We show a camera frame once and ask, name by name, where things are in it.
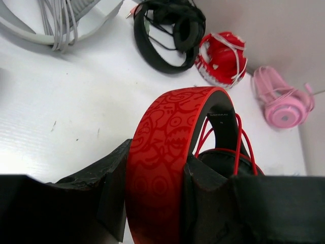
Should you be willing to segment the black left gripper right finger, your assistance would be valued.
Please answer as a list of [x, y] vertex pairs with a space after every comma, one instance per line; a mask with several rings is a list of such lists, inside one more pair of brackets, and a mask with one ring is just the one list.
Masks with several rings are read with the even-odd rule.
[[184, 243], [324, 243], [324, 178], [229, 178], [188, 156]]

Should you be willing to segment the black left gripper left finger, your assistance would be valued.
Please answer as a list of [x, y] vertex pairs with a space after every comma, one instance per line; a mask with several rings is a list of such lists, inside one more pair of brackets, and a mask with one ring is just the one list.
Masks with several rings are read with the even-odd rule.
[[130, 145], [55, 183], [1, 175], [1, 243], [122, 242]]

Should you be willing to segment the red black headphones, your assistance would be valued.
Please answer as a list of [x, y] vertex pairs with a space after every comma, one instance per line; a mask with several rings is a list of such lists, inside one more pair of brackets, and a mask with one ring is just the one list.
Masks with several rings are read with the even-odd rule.
[[261, 174], [225, 89], [189, 87], [162, 94], [138, 124], [127, 158], [125, 205], [135, 243], [185, 242], [183, 169], [210, 135], [207, 124], [215, 135], [215, 151], [234, 154], [235, 172], [248, 160], [253, 174]]

